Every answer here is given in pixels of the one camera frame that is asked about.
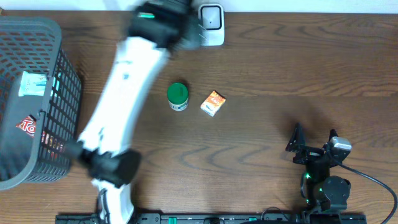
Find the small orange box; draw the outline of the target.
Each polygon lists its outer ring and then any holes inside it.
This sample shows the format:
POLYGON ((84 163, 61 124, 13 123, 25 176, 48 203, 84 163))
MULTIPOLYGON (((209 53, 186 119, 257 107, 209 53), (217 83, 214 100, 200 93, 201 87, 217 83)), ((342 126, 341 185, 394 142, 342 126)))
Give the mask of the small orange box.
POLYGON ((221 96, 217 91, 212 91, 210 95, 200 105, 200 109, 208 115, 214 117, 215 114, 226 102, 226 98, 221 96))

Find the green lid white jar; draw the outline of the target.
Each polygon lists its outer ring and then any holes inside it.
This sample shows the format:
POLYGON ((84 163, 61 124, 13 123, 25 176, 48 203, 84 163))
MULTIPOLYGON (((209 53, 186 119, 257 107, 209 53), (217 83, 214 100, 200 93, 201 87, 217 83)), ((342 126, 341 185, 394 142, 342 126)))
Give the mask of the green lid white jar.
POLYGON ((167 90, 169 106, 175 111, 183 111, 188 106, 188 89, 183 83, 173 83, 167 90))

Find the red chocolate bar wrapper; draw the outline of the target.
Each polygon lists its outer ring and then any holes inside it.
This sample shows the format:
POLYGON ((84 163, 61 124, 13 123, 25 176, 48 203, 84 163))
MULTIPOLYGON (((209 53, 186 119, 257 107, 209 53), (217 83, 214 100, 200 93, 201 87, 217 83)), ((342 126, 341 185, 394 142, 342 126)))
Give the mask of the red chocolate bar wrapper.
MULTIPOLYGON (((23 132, 33 138, 36 131, 36 124, 36 119, 32 115, 28 115, 16 124, 16 128, 23 130, 23 132)), ((41 143, 44 143, 48 147, 57 151, 65 151, 64 142, 46 133, 45 131, 42 132, 41 143)))

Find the green wet wipes packet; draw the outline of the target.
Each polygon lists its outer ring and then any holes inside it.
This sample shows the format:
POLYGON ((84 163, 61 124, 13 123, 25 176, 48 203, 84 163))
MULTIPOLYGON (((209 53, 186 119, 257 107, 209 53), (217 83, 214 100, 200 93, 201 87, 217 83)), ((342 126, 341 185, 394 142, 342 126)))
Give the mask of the green wet wipes packet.
POLYGON ((47 76, 44 74, 24 71, 18 91, 18 96, 44 96, 47 86, 47 76))

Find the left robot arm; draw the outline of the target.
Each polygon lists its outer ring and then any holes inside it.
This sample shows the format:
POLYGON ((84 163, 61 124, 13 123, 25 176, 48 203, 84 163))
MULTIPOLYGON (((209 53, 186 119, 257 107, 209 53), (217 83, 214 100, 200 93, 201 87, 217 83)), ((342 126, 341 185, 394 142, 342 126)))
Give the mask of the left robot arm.
POLYGON ((86 127, 64 145, 98 189, 95 223, 128 223, 131 183, 141 154, 131 149, 146 96, 174 50, 201 46, 203 29, 191 0, 145 1, 132 10, 116 47, 108 81, 86 127))

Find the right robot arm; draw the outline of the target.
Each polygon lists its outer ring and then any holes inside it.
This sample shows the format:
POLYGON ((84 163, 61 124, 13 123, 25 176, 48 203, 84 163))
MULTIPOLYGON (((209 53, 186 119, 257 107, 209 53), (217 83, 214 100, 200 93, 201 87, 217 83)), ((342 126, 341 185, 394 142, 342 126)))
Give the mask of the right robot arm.
POLYGON ((341 223, 341 212, 347 209, 350 181, 330 174, 330 169, 343 162, 350 154, 351 143, 332 129, 328 142, 322 147, 305 143, 301 124, 294 127, 285 150, 294 152, 293 163, 305 166, 300 183, 300 193, 307 201, 301 212, 302 223, 341 223))

